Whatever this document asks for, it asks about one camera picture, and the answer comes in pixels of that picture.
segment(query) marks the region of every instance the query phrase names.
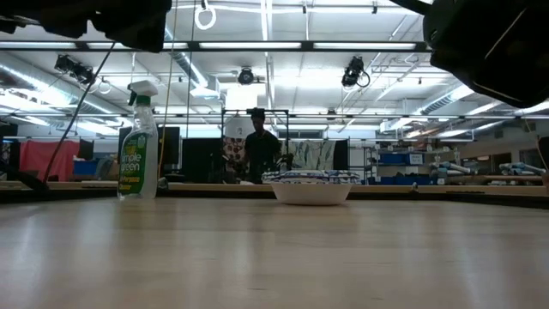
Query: ceiling pipe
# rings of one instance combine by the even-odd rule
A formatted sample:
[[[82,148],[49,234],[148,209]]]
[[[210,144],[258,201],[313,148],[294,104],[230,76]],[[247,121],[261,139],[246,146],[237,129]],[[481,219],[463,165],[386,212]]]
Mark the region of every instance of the ceiling pipe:
[[[168,26],[164,29],[164,41],[172,42],[175,38]],[[173,61],[183,70],[183,72],[189,77],[190,82],[196,88],[206,88],[209,84],[208,77],[202,73],[202,71],[190,62],[190,58],[184,52],[170,51],[168,52]]]
[[[409,124],[414,121],[416,116],[429,115],[436,110],[452,104],[458,100],[463,99],[464,97],[473,94],[474,91],[469,89],[467,86],[458,83],[450,89],[445,89],[443,92],[433,95],[431,98],[424,101],[420,108],[413,112],[412,118],[401,118],[391,121],[384,122],[382,124],[382,132],[387,130],[398,130],[406,124]]]
[[[0,70],[9,76],[15,76],[19,80],[26,81],[26,84],[30,85],[32,90],[40,92],[45,92],[49,89],[55,90],[54,100],[65,100],[64,103],[76,103],[84,95],[84,91],[78,86],[72,85],[57,76],[21,61],[7,52],[0,52]],[[84,103],[105,113],[128,112],[121,106],[103,100],[93,94],[88,94]]]
[[[236,112],[227,112],[226,115],[234,115]],[[66,118],[66,117],[72,117],[72,114],[68,114],[65,112],[59,112],[59,113],[48,113],[48,112],[0,112],[0,117],[3,116],[17,116],[17,117],[26,117],[26,116],[33,116],[33,117],[55,117],[55,118]],[[169,112],[167,114],[168,118],[221,118],[221,114],[219,113],[180,113],[180,112]],[[273,114],[272,112],[267,111],[265,118],[276,118],[282,116],[282,112],[278,112],[276,114]],[[447,118],[447,119],[469,119],[469,120],[514,120],[514,119],[527,119],[527,120],[549,120],[549,115],[529,115],[527,113],[522,115],[504,115],[504,116],[457,116],[457,115],[416,115],[416,114],[335,114],[335,115],[328,115],[326,113],[290,113],[290,118],[298,119],[298,118],[309,118],[309,119],[326,119],[326,118],[338,118],[338,119],[348,119],[348,118],[357,118],[357,119],[400,119],[400,118],[411,118],[412,121],[414,119],[439,119],[439,118]],[[98,114],[78,114],[78,118],[90,118],[90,117],[96,117],[96,118],[116,118],[121,117],[121,114],[104,114],[104,113],[98,113]],[[164,114],[155,113],[155,118],[162,118],[164,117]]]
[[[494,106],[497,105],[497,103],[498,103],[498,101],[492,102],[492,103],[487,104],[487,106],[494,107]],[[494,128],[496,126],[502,125],[502,124],[505,123],[505,121],[512,121],[513,117],[521,117],[522,119],[528,119],[529,116],[527,116],[527,115],[529,115],[531,113],[535,113],[535,112],[545,111],[546,109],[549,109],[549,101],[540,103],[539,105],[534,106],[534,107],[514,110],[514,111],[506,113],[505,115],[502,116],[502,117],[508,117],[508,119],[503,119],[503,120],[499,120],[499,121],[495,121],[495,122],[494,121],[486,122],[486,119],[480,119],[480,120],[477,120],[477,121],[473,120],[472,122],[462,120],[462,121],[457,122],[457,123],[453,123],[453,124],[450,123],[449,125],[453,126],[452,130],[465,130],[465,131],[471,130],[473,132],[479,132],[479,131],[488,130],[488,129]],[[422,136],[424,134],[431,134],[431,133],[439,132],[439,131],[444,130],[446,128],[448,128],[448,125],[446,125],[444,127],[443,126],[438,126],[438,127],[433,128],[429,131],[426,131],[426,132],[413,132],[413,136]]]

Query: table surface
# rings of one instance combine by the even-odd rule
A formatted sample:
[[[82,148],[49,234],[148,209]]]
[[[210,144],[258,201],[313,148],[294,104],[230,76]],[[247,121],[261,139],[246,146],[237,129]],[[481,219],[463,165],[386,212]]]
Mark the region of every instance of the table surface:
[[[0,308],[548,308],[549,211],[116,199],[0,208]]]

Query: bowl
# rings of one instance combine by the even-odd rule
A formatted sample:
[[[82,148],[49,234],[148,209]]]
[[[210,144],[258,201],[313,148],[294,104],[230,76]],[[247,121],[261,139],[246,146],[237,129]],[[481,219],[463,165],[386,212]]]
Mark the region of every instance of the bowl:
[[[271,184],[279,202],[289,205],[333,206],[345,200],[353,185]]]

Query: ceiling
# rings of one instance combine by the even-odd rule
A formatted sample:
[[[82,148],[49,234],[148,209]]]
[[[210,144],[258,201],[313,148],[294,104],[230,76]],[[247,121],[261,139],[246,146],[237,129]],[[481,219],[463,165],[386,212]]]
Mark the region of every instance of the ceiling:
[[[272,17],[267,16],[266,26],[263,27],[260,3],[260,0],[209,1],[209,5],[215,9],[216,22],[210,29],[201,30],[196,27],[192,8],[194,2],[173,1],[174,6],[177,4],[181,9],[172,9],[168,13],[166,25],[176,39],[184,41],[262,41],[264,39],[305,41],[307,37],[312,41],[422,41],[423,39],[422,17],[402,8],[397,9],[393,3],[386,0],[377,1],[380,7],[377,14],[365,13],[365,10],[372,9],[373,1],[309,0],[307,8],[313,12],[307,15],[299,12],[302,1],[273,0],[274,14]],[[381,10],[382,7],[388,9],[387,11],[396,10],[387,13]],[[281,13],[282,10],[292,9],[297,11]],[[178,22],[174,27],[176,13]],[[202,13],[200,18],[203,23],[207,23],[208,13]],[[46,33],[40,27],[32,26],[20,28],[13,35],[0,33],[0,41],[13,39],[67,40]],[[106,40],[106,38],[89,25],[88,33],[79,40]],[[54,70],[53,66],[58,55],[68,54],[73,59],[94,67],[94,71],[99,68],[105,56],[103,52],[59,51],[10,51],[9,54],[73,85],[76,84],[72,78],[60,76]],[[126,90],[127,85],[131,81],[147,79],[159,89],[159,95],[154,97],[158,110],[165,110],[166,102],[172,108],[177,106],[181,108],[189,102],[192,112],[220,112],[222,102],[219,100],[205,100],[190,95],[189,90],[192,86],[188,83],[185,72],[172,62],[167,52],[160,54],[137,52],[135,66],[132,65],[133,56],[132,52],[112,53],[100,72],[100,77],[110,83],[111,90],[108,94],[95,91],[91,95],[129,111],[126,103],[130,95]],[[264,81],[267,76],[267,60],[269,60],[272,63],[270,69],[273,84],[271,107],[289,109],[291,112],[319,113],[326,112],[328,108],[337,108],[338,112],[344,113],[413,113],[416,107],[420,107],[434,95],[442,94],[447,89],[459,85],[451,74],[431,67],[429,55],[424,53],[401,52],[377,55],[376,52],[269,52],[266,58],[262,51],[233,51],[189,52],[187,56],[203,74],[219,79],[223,93],[230,88],[240,87],[236,83],[235,73],[238,74],[243,67],[252,68],[254,74],[262,80],[262,83],[253,86],[253,91],[258,93],[257,102],[260,107],[268,107]],[[341,86],[341,77],[353,56],[361,56],[365,65],[369,67],[371,84],[368,88],[355,89],[348,94]],[[172,78],[169,76],[170,65],[172,65]],[[169,82],[171,82],[170,93],[167,92]],[[491,102],[493,100],[485,96],[472,94],[452,103],[454,106],[462,105],[462,108],[453,107],[451,112],[462,115]],[[200,123],[201,120],[196,118],[191,121]],[[358,119],[355,124],[380,124],[382,121],[382,119]]]

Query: person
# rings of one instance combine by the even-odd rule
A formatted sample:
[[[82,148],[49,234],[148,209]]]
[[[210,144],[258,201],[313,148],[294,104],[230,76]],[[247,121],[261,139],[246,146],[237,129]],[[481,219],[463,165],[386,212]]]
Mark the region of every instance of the person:
[[[254,184],[261,184],[262,174],[274,171],[275,160],[281,153],[281,144],[278,138],[263,128],[265,111],[254,108],[251,112],[251,122],[255,132],[246,137],[244,145],[244,161],[250,164],[248,180]]]

